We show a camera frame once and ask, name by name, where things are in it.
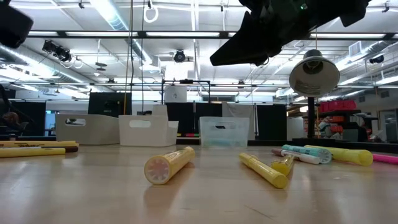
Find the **table surface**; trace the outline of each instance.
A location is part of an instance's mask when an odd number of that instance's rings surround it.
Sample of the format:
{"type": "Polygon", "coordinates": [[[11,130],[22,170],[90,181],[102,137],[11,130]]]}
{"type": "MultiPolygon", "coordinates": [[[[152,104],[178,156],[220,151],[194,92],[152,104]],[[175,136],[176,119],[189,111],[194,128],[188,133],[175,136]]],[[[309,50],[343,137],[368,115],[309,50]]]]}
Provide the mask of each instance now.
{"type": "Polygon", "coordinates": [[[0,160],[1,224],[395,223],[398,166],[296,162],[284,190],[241,164],[248,151],[266,164],[270,147],[200,149],[166,185],[144,164],[181,149],[90,146],[66,156],[0,160]]]}

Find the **white storage box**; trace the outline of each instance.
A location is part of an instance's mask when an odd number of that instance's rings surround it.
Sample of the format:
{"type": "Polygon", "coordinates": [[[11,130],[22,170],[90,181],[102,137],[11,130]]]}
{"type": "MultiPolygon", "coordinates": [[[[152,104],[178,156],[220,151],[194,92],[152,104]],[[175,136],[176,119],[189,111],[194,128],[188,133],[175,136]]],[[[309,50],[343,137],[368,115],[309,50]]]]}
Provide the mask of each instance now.
{"type": "Polygon", "coordinates": [[[249,118],[200,118],[200,138],[203,147],[247,147],[249,118]]]}
{"type": "Polygon", "coordinates": [[[82,145],[119,144],[119,119],[97,114],[57,114],[57,141],[82,145]]]}
{"type": "Polygon", "coordinates": [[[120,145],[165,147],[175,145],[178,121],[166,116],[119,116],[120,145]]]}

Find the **ceiling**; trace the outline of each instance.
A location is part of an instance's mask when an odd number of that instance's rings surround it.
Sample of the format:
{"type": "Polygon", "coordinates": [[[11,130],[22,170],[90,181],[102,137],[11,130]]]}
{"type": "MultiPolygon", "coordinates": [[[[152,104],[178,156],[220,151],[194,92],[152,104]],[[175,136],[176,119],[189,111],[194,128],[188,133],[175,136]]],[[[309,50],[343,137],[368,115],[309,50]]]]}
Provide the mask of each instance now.
{"type": "MultiPolygon", "coordinates": [[[[193,29],[191,17],[190,0],[171,0],[159,1],[153,0],[153,6],[159,10],[159,17],[156,21],[148,23],[143,20],[143,1],[134,1],[133,7],[133,29],[134,30],[172,30],[172,31],[188,31],[193,29]]],[[[84,9],[78,7],[77,0],[35,0],[35,1],[18,1],[13,0],[11,6],[14,6],[29,15],[34,20],[32,30],[111,30],[110,25],[105,21],[103,16],[92,7],[90,1],[83,1],[84,9]]],[[[130,1],[114,0],[121,17],[125,21],[129,21],[130,17],[130,1]]],[[[396,1],[389,2],[390,11],[381,12],[384,9],[386,1],[371,1],[366,17],[349,27],[343,27],[339,20],[331,21],[318,29],[319,32],[398,32],[398,3],[396,1]]],[[[240,28],[243,14],[247,10],[240,5],[238,0],[197,0],[198,17],[196,31],[237,31],[240,28]],[[224,4],[224,13],[221,12],[221,4],[224,4]]],[[[148,11],[148,18],[154,16],[154,11],[148,11]]],[[[43,56],[47,56],[42,51],[45,39],[28,38],[24,47],[43,56]]],[[[170,55],[176,50],[184,50],[185,54],[190,58],[195,58],[194,41],[192,39],[143,39],[138,40],[142,43],[143,49],[150,55],[158,56],[162,61],[163,72],[169,65],[173,65],[173,59],[170,55]]],[[[293,41],[284,46],[283,51],[278,56],[271,58],[269,63],[261,68],[252,65],[230,65],[224,67],[213,67],[209,57],[221,47],[226,40],[216,39],[200,39],[196,40],[199,54],[198,66],[200,66],[198,77],[195,76],[194,63],[184,62],[188,68],[188,78],[201,80],[210,80],[212,83],[237,83],[238,80],[244,80],[247,84],[265,83],[288,85],[289,75],[295,64],[299,62],[304,53],[310,49],[317,47],[321,50],[324,57],[336,61],[336,59],[346,54],[348,47],[355,43],[355,40],[312,40],[293,41]]],[[[127,52],[127,43],[123,39],[103,39],[100,42],[98,53],[97,39],[54,39],[54,42],[65,48],[78,57],[82,62],[81,68],[75,68],[72,65],[69,70],[74,73],[83,75],[87,79],[94,82],[106,82],[109,78],[115,78],[115,81],[124,83],[127,79],[130,82],[132,71],[134,71],[134,81],[140,82],[141,77],[145,77],[145,82],[160,82],[161,73],[141,73],[140,63],[134,61],[134,69],[129,61],[127,52]],[[96,62],[108,64],[106,71],[100,72],[99,76],[95,73],[96,62]]],[[[389,51],[386,54],[386,61],[391,63],[395,61],[395,51],[389,51]]],[[[53,56],[49,56],[54,61],[54,68],[61,67],[53,56]]],[[[363,62],[355,63],[352,66],[341,71],[341,80],[347,80],[355,77],[359,73],[364,73],[363,62]]],[[[376,69],[382,65],[372,65],[372,69],[376,69]]],[[[111,90],[122,90],[123,86],[110,87],[111,90]]],[[[220,90],[229,91],[228,88],[220,88],[220,90]]],[[[261,88],[261,91],[276,91],[277,88],[261,88]]]]}

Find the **clear plastic bin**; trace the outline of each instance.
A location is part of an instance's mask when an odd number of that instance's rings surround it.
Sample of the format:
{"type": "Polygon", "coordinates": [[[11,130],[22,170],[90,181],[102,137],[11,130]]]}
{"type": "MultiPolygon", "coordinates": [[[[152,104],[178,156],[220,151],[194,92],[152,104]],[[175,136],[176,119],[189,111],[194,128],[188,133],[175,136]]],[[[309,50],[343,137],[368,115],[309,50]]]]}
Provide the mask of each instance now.
{"type": "Polygon", "coordinates": [[[247,147],[249,122],[249,118],[201,117],[202,147],[247,147]]]}

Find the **black partition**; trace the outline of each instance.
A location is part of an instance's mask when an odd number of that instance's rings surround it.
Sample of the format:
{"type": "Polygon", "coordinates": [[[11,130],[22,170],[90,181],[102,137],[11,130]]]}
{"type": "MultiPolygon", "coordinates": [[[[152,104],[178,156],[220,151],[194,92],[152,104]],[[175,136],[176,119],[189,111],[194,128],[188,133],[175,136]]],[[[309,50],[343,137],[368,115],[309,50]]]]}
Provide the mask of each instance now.
{"type": "Polygon", "coordinates": [[[25,136],[44,136],[45,127],[45,103],[34,102],[13,102],[12,105],[20,112],[26,114],[35,123],[32,124],[28,119],[19,116],[19,123],[28,123],[25,127],[27,130],[25,136]]]}
{"type": "Polygon", "coordinates": [[[102,114],[119,117],[124,114],[126,96],[126,115],[131,115],[131,93],[90,93],[88,114],[102,114]]]}
{"type": "Polygon", "coordinates": [[[184,136],[195,131],[193,103],[166,103],[169,121],[179,121],[178,133],[184,136]]]}
{"type": "Polygon", "coordinates": [[[221,103],[195,103],[195,134],[200,132],[199,120],[203,116],[222,117],[223,105],[221,103]]]}
{"type": "Polygon", "coordinates": [[[257,105],[259,140],[287,140],[285,105],[257,105]]]}

